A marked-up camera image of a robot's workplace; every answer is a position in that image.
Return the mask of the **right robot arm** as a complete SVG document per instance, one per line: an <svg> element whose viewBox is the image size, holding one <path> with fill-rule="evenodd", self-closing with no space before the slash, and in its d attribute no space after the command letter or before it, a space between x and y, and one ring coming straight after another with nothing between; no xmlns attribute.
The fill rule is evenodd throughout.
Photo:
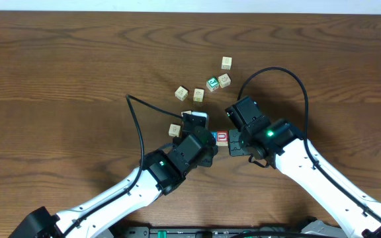
<svg viewBox="0 0 381 238"><path fill-rule="evenodd" d="M323 158L296 126L284 119L272 123L265 116L233 124L232 143L299 184L347 237L381 237L381 203Z"/></svg>

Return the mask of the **blue letter T block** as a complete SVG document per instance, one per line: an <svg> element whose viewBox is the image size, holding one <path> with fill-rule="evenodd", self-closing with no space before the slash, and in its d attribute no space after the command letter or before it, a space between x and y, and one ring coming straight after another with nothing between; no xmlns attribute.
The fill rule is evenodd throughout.
<svg viewBox="0 0 381 238"><path fill-rule="evenodd" d="M212 134L213 138L214 138L215 140L217 140L217 132L211 132L211 134Z"/></svg>

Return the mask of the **red letter U block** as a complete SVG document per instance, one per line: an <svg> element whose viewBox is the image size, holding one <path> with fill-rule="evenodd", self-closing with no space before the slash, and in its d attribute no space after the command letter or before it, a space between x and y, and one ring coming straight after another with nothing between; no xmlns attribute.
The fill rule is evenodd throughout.
<svg viewBox="0 0 381 238"><path fill-rule="evenodd" d="M218 131L216 132L216 145L220 147L228 146L228 132L227 131Z"/></svg>

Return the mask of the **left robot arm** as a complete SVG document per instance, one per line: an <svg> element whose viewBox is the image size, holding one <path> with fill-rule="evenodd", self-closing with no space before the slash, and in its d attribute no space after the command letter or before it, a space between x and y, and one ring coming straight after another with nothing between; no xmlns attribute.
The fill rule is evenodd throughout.
<svg viewBox="0 0 381 238"><path fill-rule="evenodd" d="M145 155L140 167L93 199L54 215L45 207L34 210L9 238L96 237L128 214L170 194L191 170L211 166L217 152L212 133L197 126L176 141L170 152L157 149Z"/></svg>

